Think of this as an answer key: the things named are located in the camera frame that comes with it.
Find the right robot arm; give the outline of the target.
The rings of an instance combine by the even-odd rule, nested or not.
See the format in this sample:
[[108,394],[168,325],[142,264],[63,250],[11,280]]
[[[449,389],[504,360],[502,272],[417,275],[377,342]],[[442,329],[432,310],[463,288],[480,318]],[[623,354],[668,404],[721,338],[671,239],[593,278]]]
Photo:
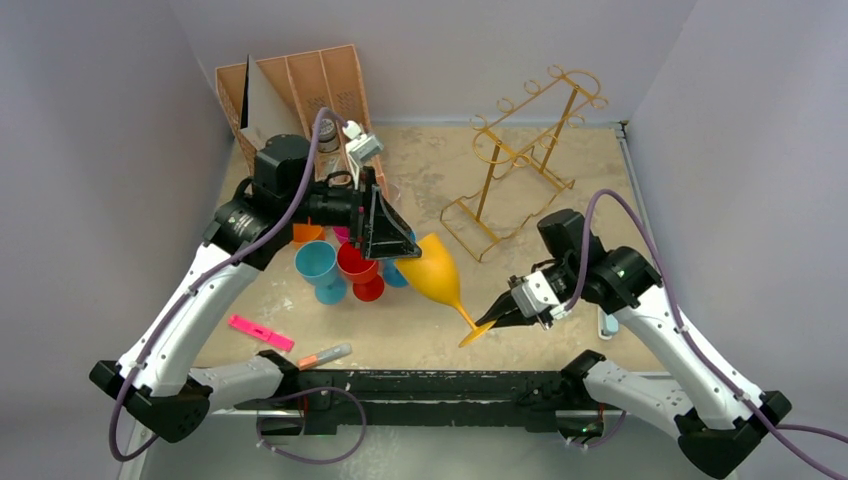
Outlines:
[[783,420],[791,404],[733,368],[667,297],[657,270],[638,251],[582,240],[584,216],[563,209],[537,230],[550,255],[531,273],[511,276],[509,288],[475,324],[496,329],[539,324],[569,314],[573,297],[597,305],[630,330],[667,369],[666,380],[629,372],[586,350],[562,371],[560,393],[576,407],[612,404],[673,438],[702,473],[725,479],[761,443],[765,420]]

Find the clear wine glass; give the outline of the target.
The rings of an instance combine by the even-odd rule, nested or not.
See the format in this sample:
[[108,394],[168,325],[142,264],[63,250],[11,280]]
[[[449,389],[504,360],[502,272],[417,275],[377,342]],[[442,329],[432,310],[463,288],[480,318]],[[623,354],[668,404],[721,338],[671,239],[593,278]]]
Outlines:
[[402,194],[400,188],[393,183],[389,183],[386,188],[386,200],[396,211],[402,210]]

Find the magenta wine glass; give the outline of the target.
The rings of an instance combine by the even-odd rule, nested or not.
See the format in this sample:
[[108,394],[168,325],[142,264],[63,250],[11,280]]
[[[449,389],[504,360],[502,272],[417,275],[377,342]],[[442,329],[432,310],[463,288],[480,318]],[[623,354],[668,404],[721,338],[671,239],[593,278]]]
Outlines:
[[332,232],[340,244],[345,244],[350,239],[350,230],[347,227],[333,227]]

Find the red wine glass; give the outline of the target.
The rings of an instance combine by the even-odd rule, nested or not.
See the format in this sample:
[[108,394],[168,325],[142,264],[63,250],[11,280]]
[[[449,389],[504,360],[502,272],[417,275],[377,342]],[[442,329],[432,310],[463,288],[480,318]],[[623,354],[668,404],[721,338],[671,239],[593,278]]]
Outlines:
[[365,259],[362,253],[349,243],[339,247],[336,260],[342,274],[352,283],[356,299],[373,302],[383,295],[385,283],[379,275],[377,261]]

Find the yellow wine glass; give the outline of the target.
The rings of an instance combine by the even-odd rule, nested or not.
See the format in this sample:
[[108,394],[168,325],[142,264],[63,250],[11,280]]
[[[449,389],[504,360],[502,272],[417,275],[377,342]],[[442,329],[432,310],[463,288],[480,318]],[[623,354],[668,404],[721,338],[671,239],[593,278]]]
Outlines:
[[452,308],[461,316],[470,331],[458,347],[469,346],[490,330],[494,322],[488,321],[479,326],[465,308],[459,269],[451,252],[436,233],[418,239],[416,246],[420,249],[420,256],[398,259],[395,261],[396,268],[422,296]]

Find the blue wine glass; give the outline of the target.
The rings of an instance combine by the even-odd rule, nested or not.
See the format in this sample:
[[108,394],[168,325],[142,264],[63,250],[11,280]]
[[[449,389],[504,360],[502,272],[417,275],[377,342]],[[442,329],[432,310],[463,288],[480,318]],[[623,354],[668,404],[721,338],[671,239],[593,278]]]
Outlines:
[[324,240],[303,244],[296,252],[294,265],[300,276],[314,287],[316,299],[324,305],[336,305],[347,294],[347,284],[337,264],[336,248]]
[[409,285],[406,278],[397,269],[394,260],[382,261],[382,278],[392,288],[405,288]]

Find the orange wine glass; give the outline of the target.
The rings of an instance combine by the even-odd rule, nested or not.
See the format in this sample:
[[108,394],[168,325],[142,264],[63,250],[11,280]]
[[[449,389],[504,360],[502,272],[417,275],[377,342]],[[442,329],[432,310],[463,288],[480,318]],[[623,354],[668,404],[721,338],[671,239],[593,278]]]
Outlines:
[[297,248],[312,241],[323,241],[326,238],[325,229],[319,225],[294,224],[292,244]]

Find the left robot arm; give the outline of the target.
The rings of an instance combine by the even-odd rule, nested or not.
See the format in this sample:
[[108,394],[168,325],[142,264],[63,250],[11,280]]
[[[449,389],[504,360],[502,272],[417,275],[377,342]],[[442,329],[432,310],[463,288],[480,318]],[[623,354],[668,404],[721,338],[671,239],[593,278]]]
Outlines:
[[315,147],[277,135],[258,150],[253,173],[207,226],[191,266],[141,338],[120,358],[101,360],[90,380],[160,440],[176,443],[216,410],[263,399],[284,409],[297,399],[293,365],[263,351],[241,364],[196,368],[195,360],[232,303],[293,239],[295,224],[345,227],[368,260],[417,258],[411,227],[384,198],[370,159],[381,141],[362,134],[345,151],[351,185],[314,177]]

